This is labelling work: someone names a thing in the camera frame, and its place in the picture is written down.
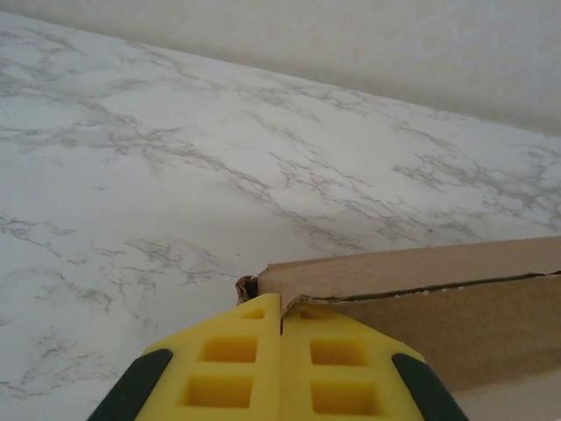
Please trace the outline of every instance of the white marble surface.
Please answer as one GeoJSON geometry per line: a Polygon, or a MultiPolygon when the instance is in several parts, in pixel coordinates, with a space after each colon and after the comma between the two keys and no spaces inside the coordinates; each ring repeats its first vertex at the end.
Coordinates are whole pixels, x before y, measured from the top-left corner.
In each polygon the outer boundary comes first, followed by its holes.
{"type": "Polygon", "coordinates": [[[268,262],[561,233],[561,139],[0,15],[0,419],[85,419],[268,262]]]}

